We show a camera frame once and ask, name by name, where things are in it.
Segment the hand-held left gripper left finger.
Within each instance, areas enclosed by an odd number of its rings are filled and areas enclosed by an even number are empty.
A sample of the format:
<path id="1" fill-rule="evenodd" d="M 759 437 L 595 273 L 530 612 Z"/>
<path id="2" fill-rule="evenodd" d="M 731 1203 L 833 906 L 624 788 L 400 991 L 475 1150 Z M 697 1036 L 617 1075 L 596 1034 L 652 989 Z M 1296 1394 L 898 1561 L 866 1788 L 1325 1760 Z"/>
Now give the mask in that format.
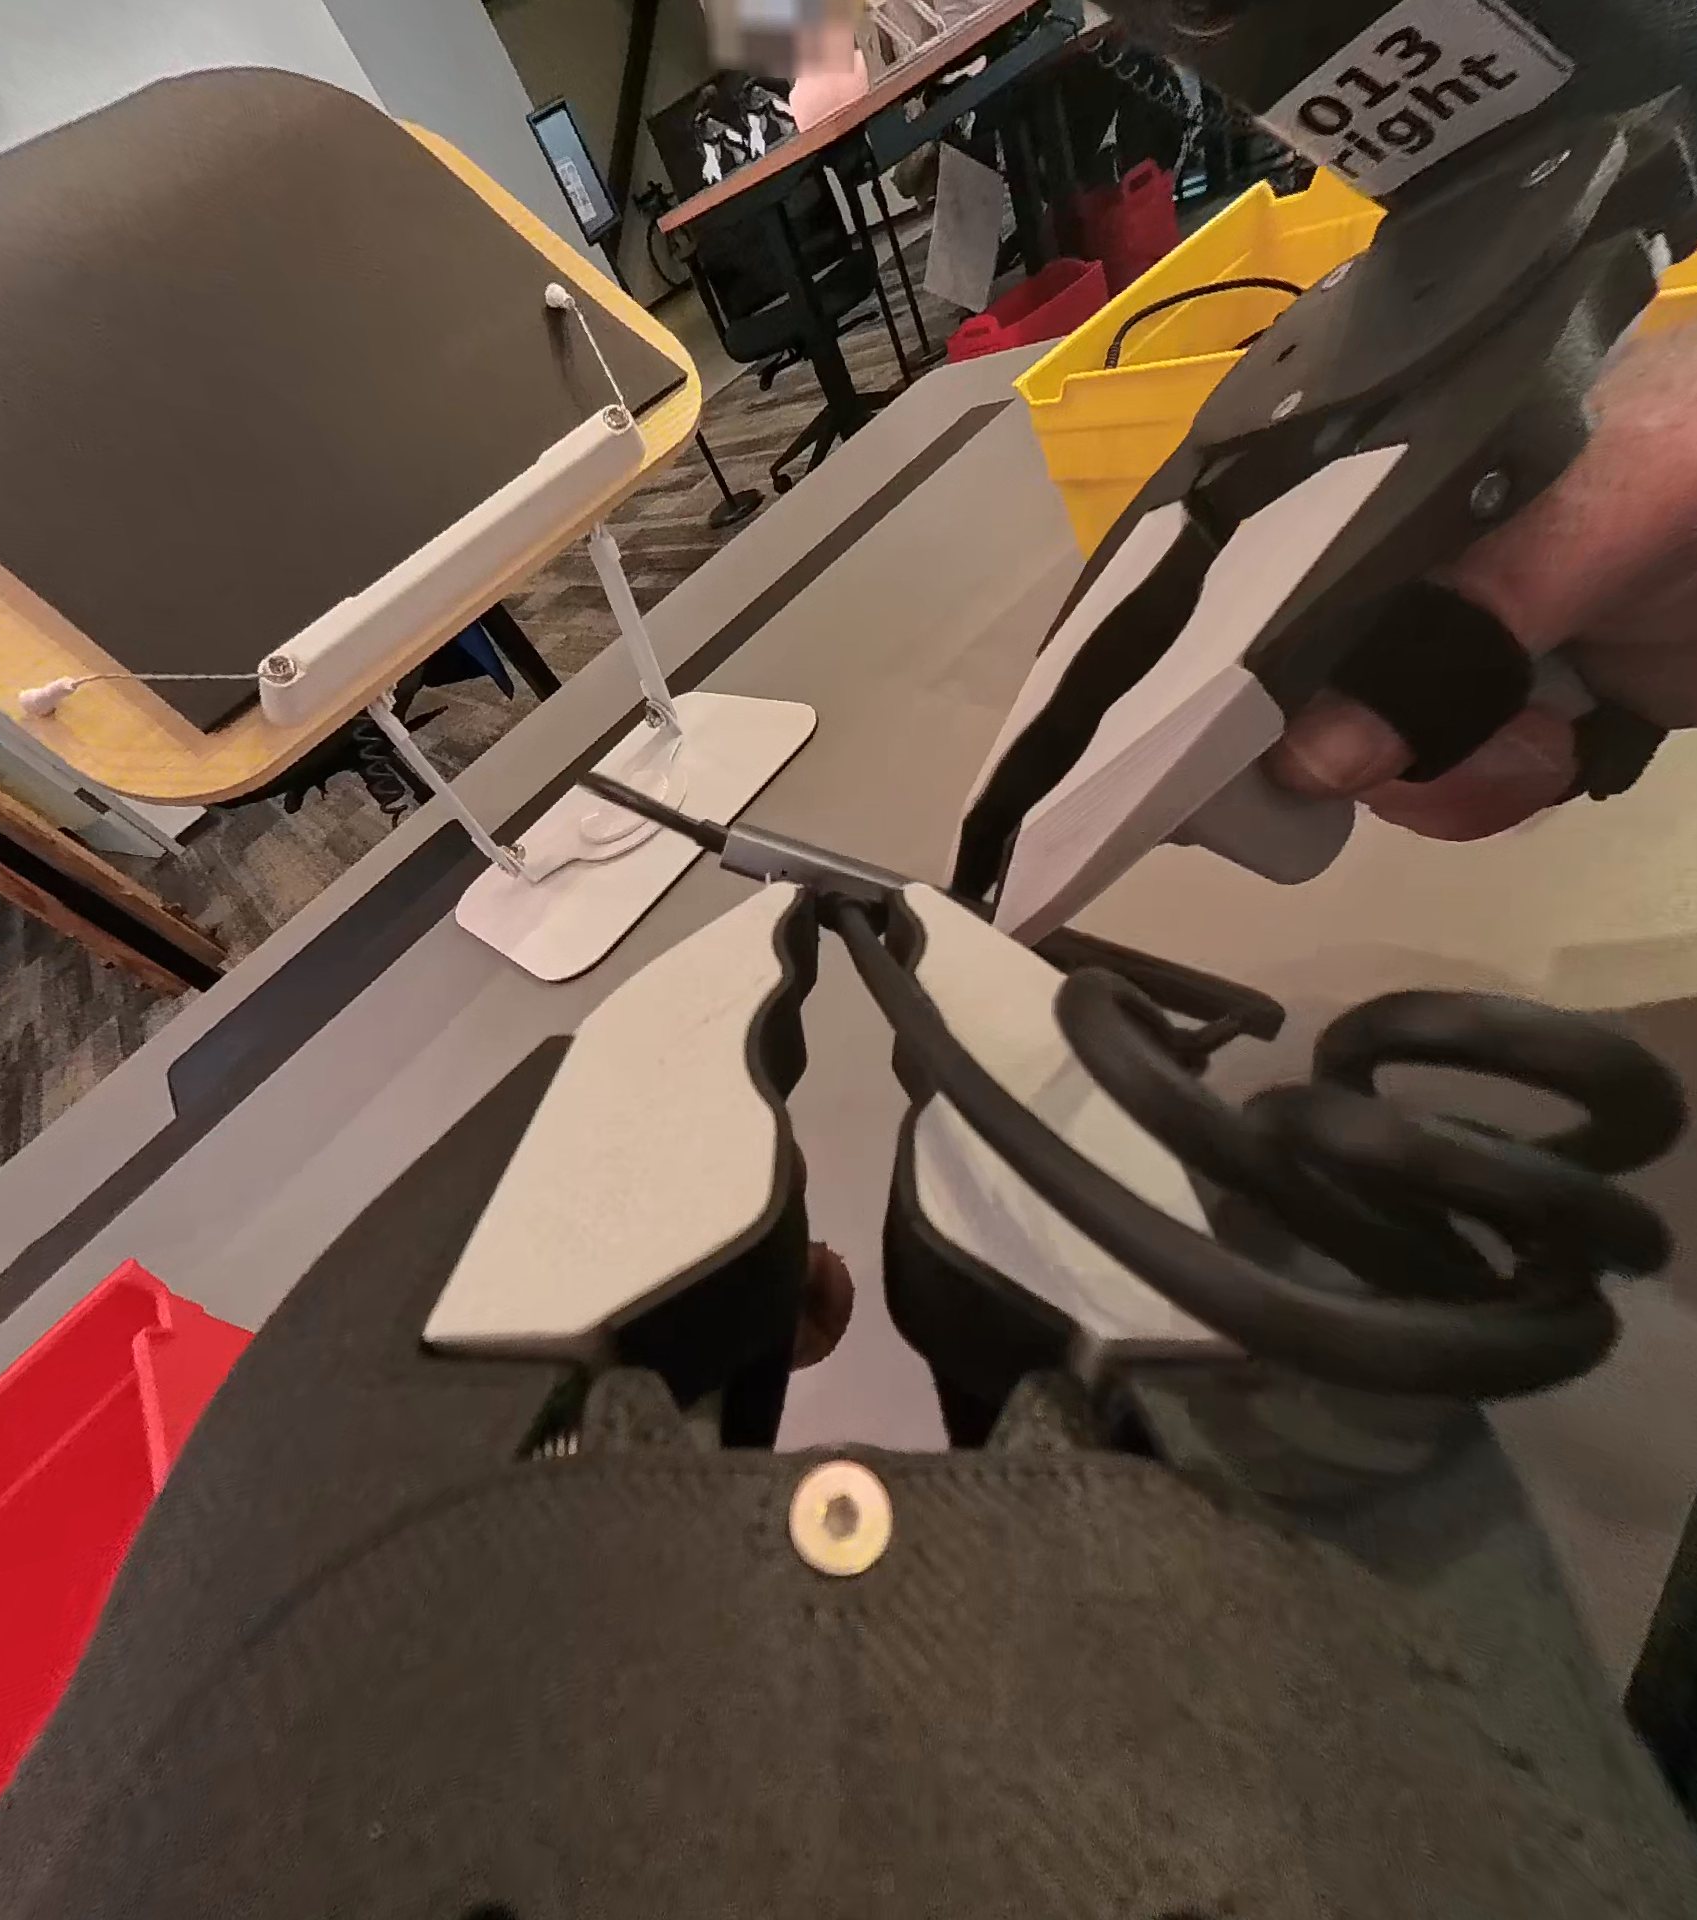
<path id="1" fill-rule="evenodd" d="M 808 892 L 767 883 L 580 1021 L 436 1295 L 429 1349 L 722 1366 L 800 1278 L 746 1269 L 798 1199 Z"/>

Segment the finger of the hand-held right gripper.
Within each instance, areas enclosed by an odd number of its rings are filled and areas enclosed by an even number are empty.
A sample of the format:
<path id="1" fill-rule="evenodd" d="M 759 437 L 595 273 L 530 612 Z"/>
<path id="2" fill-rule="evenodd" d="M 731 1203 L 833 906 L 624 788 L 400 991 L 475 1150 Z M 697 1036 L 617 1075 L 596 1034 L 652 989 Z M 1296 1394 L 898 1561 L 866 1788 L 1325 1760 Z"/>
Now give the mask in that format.
<path id="1" fill-rule="evenodd" d="M 1248 653 L 1403 453 L 1387 444 L 1330 461 L 1222 546 L 1165 656 L 1024 813 L 1005 863 L 1005 934 L 1033 945 L 1060 932 L 1161 846 L 1283 886 L 1337 861 L 1355 804 L 1293 793 L 1263 770 L 1290 720 Z"/>
<path id="2" fill-rule="evenodd" d="M 963 804 L 951 861 L 958 900 L 980 903 L 996 892 L 1033 808 L 1183 632 L 1215 556 L 1183 501 L 1136 508 L 1101 541 Z"/>

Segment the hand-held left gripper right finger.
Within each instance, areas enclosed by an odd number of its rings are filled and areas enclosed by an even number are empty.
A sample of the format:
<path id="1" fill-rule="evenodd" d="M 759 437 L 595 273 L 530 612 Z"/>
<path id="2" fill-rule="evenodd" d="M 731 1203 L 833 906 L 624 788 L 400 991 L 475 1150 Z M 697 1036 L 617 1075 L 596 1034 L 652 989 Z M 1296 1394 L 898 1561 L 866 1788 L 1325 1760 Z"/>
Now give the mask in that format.
<path id="1" fill-rule="evenodd" d="M 912 976 L 960 1046 L 1088 1160 L 1211 1239 L 1186 1167 L 1078 1061 L 1056 1014 L 1062 972 L 927 882 L 906 883 L 903 900 L 924 938 Z M 931 1231 L 1078 1330 L 1147 1354 L 1240 1351 L 1056 1211 L 945 1095 L 916 1122 L 912 1158 Z"/>

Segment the grey lettered USB hub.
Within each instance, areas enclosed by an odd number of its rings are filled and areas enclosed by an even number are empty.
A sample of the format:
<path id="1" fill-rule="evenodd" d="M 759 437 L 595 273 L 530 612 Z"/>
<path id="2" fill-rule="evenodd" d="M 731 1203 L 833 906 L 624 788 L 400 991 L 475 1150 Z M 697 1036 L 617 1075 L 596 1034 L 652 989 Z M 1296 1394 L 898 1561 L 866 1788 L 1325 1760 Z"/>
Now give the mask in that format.
<path id="1" fill-rule="evenodd" d="M 857 912 L 876 934 L 890 930 L 895 900 L 912 886 L 909 876 L 874 868 L 858 858 L 833 851 L 798 837 L 746 823 L 717 823 L 691 816 L 631 783 L 601 772 L 582 772 L 577 783 L 599 802 L 673 831 L 717 856 L 731 874 L 759 883 L 788 883 L 818 901 L 825 924 L 842 924 Z"/>

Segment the yellow plastic bin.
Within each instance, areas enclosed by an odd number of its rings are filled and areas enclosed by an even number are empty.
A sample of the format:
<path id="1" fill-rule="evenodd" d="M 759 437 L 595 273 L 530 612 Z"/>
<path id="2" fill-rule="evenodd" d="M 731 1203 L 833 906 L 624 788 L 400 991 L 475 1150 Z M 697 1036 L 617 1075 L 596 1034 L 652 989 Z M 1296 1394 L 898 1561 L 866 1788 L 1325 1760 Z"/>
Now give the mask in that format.
<path id="1" fill-rule="evenodd" d="M 1244 342 L 1290 296 L 1364 252 L 1382 210 L 1318 175 L 1258 184 L 1052 347 L 1017 389 L 1088 556 L 1188 435 Z M 1671 266 L 1639 335 L 1697 324 L 1697 253 Z"/>

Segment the small red bin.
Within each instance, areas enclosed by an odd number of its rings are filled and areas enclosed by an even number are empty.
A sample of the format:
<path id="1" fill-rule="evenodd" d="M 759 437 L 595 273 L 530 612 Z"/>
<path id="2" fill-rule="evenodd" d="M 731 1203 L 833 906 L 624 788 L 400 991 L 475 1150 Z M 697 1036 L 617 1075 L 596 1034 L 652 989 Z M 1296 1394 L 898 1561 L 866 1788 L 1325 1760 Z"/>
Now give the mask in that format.
<path id="1" fill-rule="evenodd" d="M 946 344 L 946 359 L 957 365 L 1068 338 L 1094 320 L 1107 299 L 1103 260 L 1056 257 L 958 324 Z"/>
<path id="2" fill-rule="evenodd" d="M 1075 211 L 1084 257 L 1101 263 L 1110 299 L 1172 255 L 1183 238 L 1175 173 L 1152 156 L 1113 184 L 1084 187 Z"/>

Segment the white paper sheet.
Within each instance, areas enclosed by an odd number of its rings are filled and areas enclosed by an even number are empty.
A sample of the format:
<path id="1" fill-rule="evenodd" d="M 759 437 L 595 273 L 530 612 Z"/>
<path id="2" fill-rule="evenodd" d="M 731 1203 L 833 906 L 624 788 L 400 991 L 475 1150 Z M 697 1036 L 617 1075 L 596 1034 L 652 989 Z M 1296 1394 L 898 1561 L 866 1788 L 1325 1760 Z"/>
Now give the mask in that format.
<path id="1" fill-rule="evenodd" d="M 967 316 L 982 312 L 996 279 L 1005 234 L 1006 182 L 951 139 L 936 147 L 934 218 L 924 266 L 927 289 Z"/>

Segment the metal stand rod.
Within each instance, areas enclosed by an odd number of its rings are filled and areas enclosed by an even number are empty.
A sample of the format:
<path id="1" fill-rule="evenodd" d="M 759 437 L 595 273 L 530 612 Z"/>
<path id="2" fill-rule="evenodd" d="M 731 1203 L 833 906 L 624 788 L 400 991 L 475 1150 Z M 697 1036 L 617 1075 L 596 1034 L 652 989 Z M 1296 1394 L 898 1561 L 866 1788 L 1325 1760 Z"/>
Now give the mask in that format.
<path id="1" fill-rule="evenodd" d="M 607 522 L 591 528 L 586 547 L 596 580 L 614 613 L 621 644 L 636 672 L 647 720 L 665 734 L 678 738 L 683 728 L 669 690 L 669 678 L 655 652 L 642 609 L 623 570 L 621 547 Z"/>
<path id="2" fill-rule="evenodd" d="M 425 750 L 417 743 L 412 734 L 406 730 L 399 717 L 393 701 L 393 693 L 384 692 L 374 697 L 369 705 L 369 717 L 374 720 L 378 730 L 390 741 L 390 747 L 400 757 L 404 767 L 412 772 L 429 792 L 441 800 L 450 813 L 460 821 L 470 842 L 481 850 L 492 868 L 503 871 L 512 880 L 524 880 L 524 863 L 520 851 L 514 846 L 501 844 L 483 823 L 469 804 L 456 793 L 453 779 L 446 779 L 441 770 L 429 759 Z"/>

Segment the long wooden table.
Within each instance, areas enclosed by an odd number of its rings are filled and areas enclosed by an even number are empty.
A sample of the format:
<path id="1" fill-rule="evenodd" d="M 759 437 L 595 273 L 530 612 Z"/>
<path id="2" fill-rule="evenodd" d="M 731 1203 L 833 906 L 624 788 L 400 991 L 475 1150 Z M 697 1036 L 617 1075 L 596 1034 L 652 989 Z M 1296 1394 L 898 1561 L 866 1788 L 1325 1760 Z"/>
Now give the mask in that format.
<path id="1" fill-rule="evenodd" d="M 979 109 L 993 90 L 1017 81 L 1069 44 L 1084 23 L 1086 3 L 984 3 L 887 68 L 861 98 L 675 203 L 658 220 L 658 230 L 686 231 L 751 195 L 765 195 L 804 165 L 828 163 L 837 150 L 865 150 L 882 171 L 923 139 L 936 139 L 940 130 L 963 114 Z M 979 80 L 958 83 L 934 111 L 909 115 L 911 99 L 924 96 L 945 75 L 967 68 L 977 58 L 984 61 Z"/>

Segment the wooden framed dark board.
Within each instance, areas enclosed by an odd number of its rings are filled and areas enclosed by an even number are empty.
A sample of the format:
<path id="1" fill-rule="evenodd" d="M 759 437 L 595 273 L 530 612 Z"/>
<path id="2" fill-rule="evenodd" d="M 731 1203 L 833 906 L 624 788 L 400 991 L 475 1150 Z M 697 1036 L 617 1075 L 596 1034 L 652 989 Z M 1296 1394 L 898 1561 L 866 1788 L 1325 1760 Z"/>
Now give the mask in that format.
<path id="1" fill-rule="evenodd" d="M 698 427 L 691 353 L 445 135 L 272 66 L 0 153 L 0 716 L 253 793 Z"/>

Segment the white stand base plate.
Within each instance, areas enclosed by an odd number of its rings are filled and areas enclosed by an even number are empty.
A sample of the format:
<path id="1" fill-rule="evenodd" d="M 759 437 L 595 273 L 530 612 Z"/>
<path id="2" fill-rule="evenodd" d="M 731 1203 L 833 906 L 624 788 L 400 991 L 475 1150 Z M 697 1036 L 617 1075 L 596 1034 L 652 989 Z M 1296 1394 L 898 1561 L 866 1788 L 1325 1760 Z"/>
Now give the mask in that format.
<path id="1" fill-rule="evenodd" d="M 731 825 L 808 743 L 811 705 L 711 690 L 673 699 L 673 721 L 631 726 L 595 774 Z M 455 924 L 507 962 L 564 984 L 601 963 L 686 874 L 692 842 L 572 781 L 514 844 L 520 874 L 486 866 Z"/>

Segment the wooden rail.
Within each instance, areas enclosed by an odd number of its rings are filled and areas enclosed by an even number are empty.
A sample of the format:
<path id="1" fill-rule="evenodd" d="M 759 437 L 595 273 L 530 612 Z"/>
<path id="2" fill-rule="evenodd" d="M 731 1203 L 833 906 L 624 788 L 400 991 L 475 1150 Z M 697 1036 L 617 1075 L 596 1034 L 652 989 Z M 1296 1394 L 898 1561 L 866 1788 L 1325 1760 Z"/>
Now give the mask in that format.
<path id="1" fill-rule="evenodd" d="M 208 932 L 2 788 L 0 900 L 163 995 L 229 970 Z"/>

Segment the small wall screen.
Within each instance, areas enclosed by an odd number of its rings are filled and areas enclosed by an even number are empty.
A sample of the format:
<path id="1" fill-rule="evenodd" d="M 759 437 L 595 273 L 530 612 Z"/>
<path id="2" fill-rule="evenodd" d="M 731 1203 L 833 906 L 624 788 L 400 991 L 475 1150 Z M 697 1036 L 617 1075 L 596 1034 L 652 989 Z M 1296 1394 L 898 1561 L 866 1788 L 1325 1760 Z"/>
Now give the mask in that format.
<path id="1" fill-rule="evenodd" d="M 621 224 L 621 201 L 609 173 L 596 163 L 572 104 L 554 99 L 533 107 L 526 126 L 534 135 L 572 218 L 588 245 L 609 238 Z"/>

